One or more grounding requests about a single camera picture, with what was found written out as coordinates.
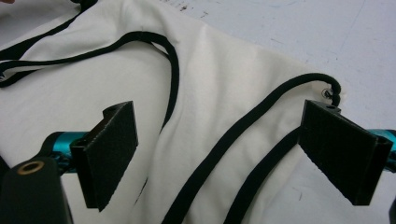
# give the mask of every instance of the white fabric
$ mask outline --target white fabric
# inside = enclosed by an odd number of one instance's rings
[[[55,24],[59,20],[39,29]],[[88,131],[101,120],[106,107],[134,101],[140,145],[107,208],[101,214],[87,209],[77,176],[63,176],[76,223],[161,223],[191,173],[236,121],[281,83],[315,71],[220,33],[165,4],[143,0],[99,1],[69,28],[42,39],[21,59],[75,56],[108,46],[132,31],[165,35],[177,51],[177,104],[161,132],[170,64],[147,44],[130,43],[82,62],[52,66],[0,90],[0,153],[11,165],[34,156],[50,133]],[[185,223],[223,222],[251,170],[299,126],[304,99],[324,101],[320,92],[327,85],[315,85],[288,92],[243,133],[200,189]],[[244,223],[265,221],[264,211],[302,153],[295,148],[276,167]]]

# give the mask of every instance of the garment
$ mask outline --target garment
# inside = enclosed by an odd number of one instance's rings
[[[39,29],[47,31],[58,23]],[[0,106],[6,109],[0,110],[0,150],[11,165],[34,156],[50,133],[88,131],[104,108],[134,101],[139,147],[107,208],[99,215],[86,209],[77,177],[63,177],[76,223],[163,222],[193,172],[238,120],[290,78],[315,72],[183,17],[167,5],[141,0],[98,1],[64,30],[35,43],[20,61],[78,56],[112,45],[129,32],[166,37],[177,54],[176,87],[163,55],[171,52],[158,43],[131,42],[90,59],[48,66],[1,90]],[[7,70],[6,77],[13,71]],[[292,89],[248,127],[194,195],[184,222],[222,223],[249,173],[299,126],[304,100],[329,103],[321,93],[330,87],[312,82]],[[175,91],[176,101],[170,105],[169,95],[172,99]],[[302,153],[295,147],[276,166],[243,223],[263,220],[262,211],[281,191]]]

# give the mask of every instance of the table surface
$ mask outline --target table surface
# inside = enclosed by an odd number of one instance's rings
[[[392,0],[157,0],[197,20],[246,41],[276,50],[336,77],[346,90],[343,115],[360,126],[396,129],[396,1]],[[76,10],[66,0],[16,0],[0,4],[0,46]],[[305,158],[297,172],[315,175],[327,196],[305,196],[293,177],[284,197],[271,212],[278,223],[333,223],[332,216],[351,216],[348,223],[389,223],[388,210],[396,194],[396,175],[384,173],[372,204],[353,207],[323,202],[339,192]],[[290,197],[300,200],[290,201]]]

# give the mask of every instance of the black trim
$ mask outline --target black trim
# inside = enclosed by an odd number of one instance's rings
[[[53,60],[53,61],[43,61],[43,62],[29,62],[29,61],[3,62],[3,63],[0,63],[0,76],[2,76],[3,73],[5,71],[7,71],[8,69],[15,68],[15,67],[37,66],[37,65],[55,65],[55,64],[61,64],[61,63],[73,63],[73,62],[81,61],[81,60],[92,58],[92,57],[95,57],[95,56],[98,56],[98,55],[101,55],[104,53],[108,53],[108,52],[113,51],[113,50],[121,47],[122,45],[127,44],[132,41],[155,43],[155,44],[163,46],[168,53],[167,58],[169,59],[169,62],[171,63],[171,66],[172,66],[172,79],[171,79],[171,90],[170,90],[168,107],[167,107],[165,119],[163,122],[163,126],[164,126],[167,123],[167,121],[171,118],[173,110],[176,106],[178,82],[179,82],[179,68],[178,68],[178,58],[177,58],[176,50],[172,46],[172,44],[168,41],[168,39],[163,35],[158,35],[158,34],[154,34],[151,32],[140,32],[140,31],[130,32],[130,33],[123,35],[115,43],[113,43],[107,47],[104,47],[101,49],[95,49],[93,51],[79,54],[77,56],[70,57],[70,58]],[[16,73],[9,79],[6,79],[5,81],[0,82],[0,88],[7,87],[7,86],[15,83],[19,79],[29,75],[32,72],[33,71],[24,71],[24,72]]]
[[[242,188],[238,191],[224,224],[241,223],[246,211],[250,207],[257,191],[265,178],[282,158],[295,146],[300,135],[300,128],[296,128],[286,135],[273,149],[259,162],[259,164],[248,175]]]
[[[199,164],[192,175],[182,187],[181,191],[175,198],[166,216],[163,224],[181,223],[190,209],[192,201],[198,193],[201,186],[205,183],[210,173],[221,160],[228,148],[233,142],[256,120],[264,115],[275,102],[290,89],[303,85],[311,81],[324,81],[332,85],[332,104],[338,105],[340,102],[339,93],[341,86],[333,78],[324,74],[305,74],[286,81],[274,91],[272,91],[261,103],[249,111],[244,117],[238,120],[216,143],[206,158]]]
[[[95,5],[97,0],[82,0],[80,1],[81,11],[72,19],[64,22],[63,24],[47,31],[42,35],[37,35],[35,37],[29,38],[27,40],[23,40],[21,43],[18,43],[14,46],[11,46],[7,49],[0,50],[0,61],[2,60],[18,60],[22,57],[22,55],[31,48],[37,41],[40,39],[49,36],[55,35],[62,30],[66,29],[79,15],[81,15],[85,10]]]

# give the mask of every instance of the white surface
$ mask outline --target white surface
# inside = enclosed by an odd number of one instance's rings
[[[337,77],[348,90],[342,105],[346,117],[365,128],[395,129],[394,1],[164,2],[229,35],[283,52]],[[71,8],[60,0],[0,5],[0,45]],[[272,214],[270,223],[388,223],[395,189],[395,175],[384,173],[372,205],[353,207],[305,159],[285,193],[266,213]]]

